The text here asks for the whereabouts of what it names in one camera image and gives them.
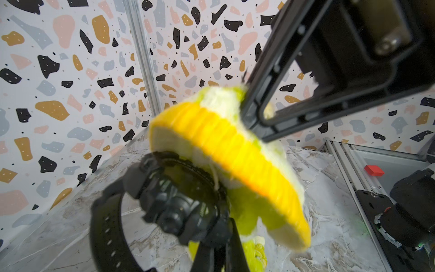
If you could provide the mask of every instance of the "terrazzo wallpaper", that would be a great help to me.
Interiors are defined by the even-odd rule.
[[[122,0],[1,0],[0,250],[151,111]]]
[[[280,0],[140,0],[158,93],[168,108],[203,86],[234,86],[249,77],[271,32]],[[272,102],[282,109],[308,99],[314,77],[293,63]],[[320,149],[325,140],[417,153],[435,124],[435,89],[287,136]]]

